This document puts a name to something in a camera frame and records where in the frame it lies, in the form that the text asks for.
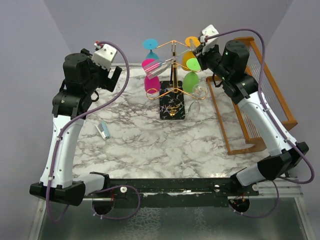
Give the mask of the clear champagne flute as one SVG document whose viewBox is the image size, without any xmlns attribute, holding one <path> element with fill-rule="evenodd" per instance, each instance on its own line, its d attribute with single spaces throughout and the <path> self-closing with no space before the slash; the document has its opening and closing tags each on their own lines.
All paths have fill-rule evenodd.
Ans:
<svg viewBox="0 0 320 240">
<path fill-rule="evenodd" d="M 193 87 L 193 96 L 195 97 L 195 100 L 190 104 L 188 108 L 187 117 L 189 119 L 194 119 L 199 115 L 201 109 L 200 100 L 205 99 L 207 94 L 208 88 L 203 84 L 196 84 Z"/>
</svg>

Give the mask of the blue wine glass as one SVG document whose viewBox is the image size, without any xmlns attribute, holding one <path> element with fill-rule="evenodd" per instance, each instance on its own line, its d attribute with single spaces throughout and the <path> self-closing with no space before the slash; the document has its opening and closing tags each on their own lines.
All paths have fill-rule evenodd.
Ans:
<svg viewBox="0 0 320 240">
<path fill-rule="evenodd" d="M 159 46 L 159 43 L 156 39 L 148 38 L 143 42 L 142 45 L 146 50 L 149 50 L 149 53 L 145 57 L 146 59 L 159 59 L 159 56 L 154 52 L 154 50 Z"/>
</svg>

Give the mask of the green wine glass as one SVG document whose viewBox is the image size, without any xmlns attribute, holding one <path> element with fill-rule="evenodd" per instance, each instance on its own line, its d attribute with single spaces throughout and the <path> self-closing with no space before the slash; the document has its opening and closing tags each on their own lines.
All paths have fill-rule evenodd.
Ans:
<svg viewBox="0 0 320 240">
<path fill-rule="evenodd" d="M 201 70 L 201 67 L 196 58 L 190 58 L 187 60 L 186 66 L 191 71 L 184 76 L 182 88 L 187 93 L 193 93 L 200 81 L 197 72 Z"/>
</svg>

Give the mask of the pink wine glass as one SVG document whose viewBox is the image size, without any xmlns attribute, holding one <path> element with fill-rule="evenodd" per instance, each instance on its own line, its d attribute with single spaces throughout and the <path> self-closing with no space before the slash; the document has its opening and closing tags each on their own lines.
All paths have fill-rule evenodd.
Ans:
<svg viewBox="0 0 320 240">
<path fill-rule="evenodd" d="M 155 59 L 154 58 L 147 58 L 145 59 L 141 66 L 143 68 L 145 68 L 148 64 L 150 64 L 151 62 L 153 62 Z M 160 87 L 161 87 L 161 83 L 159 78 L 153 77 L 153 78 L 149 78 L 148 76 L 145 76 L 144 78 L 144 90 L 147 94 L 156 94 L 157 92 L 160 91 Z"/>
</svg>

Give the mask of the orange wine glass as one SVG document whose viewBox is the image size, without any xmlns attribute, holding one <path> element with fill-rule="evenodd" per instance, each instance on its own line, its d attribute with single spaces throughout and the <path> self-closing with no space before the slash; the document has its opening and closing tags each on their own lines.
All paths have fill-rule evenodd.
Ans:
<svg viewBox="0 0 320 240">
<path fill-rule="evenodd" d="M 195 37 L 195 36 L 189 36 L 189 37 L 187 37 L 187 38 L 185 39 L 185 44 L 186 44 L 188 47 L 191 46 L 190 41 L 192 41 L 192 43 L 193 43 L 193 45 L 194 45 L 195 47 L 198 47 L 198 46 L 201 44 L 197 37 Z M 182 67 L 181 67 L 181 68 L 182 68 L 183 70 L 188 71 L 188 72 L 191 71 L 191 70 L 187 67 L 187 61 L 188 61 L 189 59 L 192 59 L 192 58 L 195 58 L 195 56 L 194 56 L 194 54 L 193 54 L 191 51 L 185 53 L 185 54 L 182 56 L 182 62 L 181 62 Z"/>
</svg>

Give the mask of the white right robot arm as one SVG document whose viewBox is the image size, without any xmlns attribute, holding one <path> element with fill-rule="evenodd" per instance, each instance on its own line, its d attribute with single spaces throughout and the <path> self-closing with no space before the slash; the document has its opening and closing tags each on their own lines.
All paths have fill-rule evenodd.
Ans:
<svg viewBox="0 0 320 240">
<path fill-rule="evenodd" d="M 217 44 L 205 42 L 193 54 L 201 69 L 211 70 L 221 80 L 226 95 L 248 115 L 269 153 L 253 166 L 235 173 L 235 180 L 229 184 L 230 191 L 240 196 L 247 191 L 248 185 L 272 181 L 294 168 L 309 147 L 305 142 L 297 142 L 287 131 L 259 91 L 259 82 L 246 73 L 250 53 L 245 44 L 230 40 L 220 53 Z"/>
</svg>

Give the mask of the clear wine glass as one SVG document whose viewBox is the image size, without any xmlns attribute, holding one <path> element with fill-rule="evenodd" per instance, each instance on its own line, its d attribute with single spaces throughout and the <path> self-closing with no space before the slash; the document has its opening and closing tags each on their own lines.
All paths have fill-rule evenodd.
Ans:
<svg viewBox="0 0 320 240">
<path fill-rule="evenodd" d="M 146 76 L 148 76 L 151 79 L 157 77 L 168 68 L 174 68 L 177 66 L 182 67 L 183 55 L 185 53 L 192 52 L 192 50 L 195 50 L 196 48 L 192 41 L 190 41 L 190 44 L 191 46 L 188 47 L 185 43 L 182 43 L 177 40 L 171 40 L 162 45 L 158 45 L 156 49 L 162 48 L 166 45 L 170 45 L 172 57 L 166 60 L 161 60 L 160 58 L 155 59 L 153 62 L 149 63 L 144 68 L 142 67 Z"/>
</svg>

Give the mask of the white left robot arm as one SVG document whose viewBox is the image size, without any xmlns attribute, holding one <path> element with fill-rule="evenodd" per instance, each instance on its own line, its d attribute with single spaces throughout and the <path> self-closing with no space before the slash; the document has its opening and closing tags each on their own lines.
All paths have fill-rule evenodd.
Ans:
<svg viewBox="0 0 320 240">
<path fill-rule="evenodd" d="M 97 89 L 113 92 L 122 69 L 116 67 L 108 77 L 117 50 L 110 45 L 97 47 L 94 53 L 82 49 L 71 53 L 62 65 L 64 80 L 52 100 L 53 132 L 45 169 L 39 182 L 30 185 L 29 193 L 40 199 L 78 206 L 83 198 L 94 192 L 106 197 L 111 186 L 106 174 L 93 172 L 73 178 L 73 160 L 80 131 L 94 102 Z"/>
</svg>

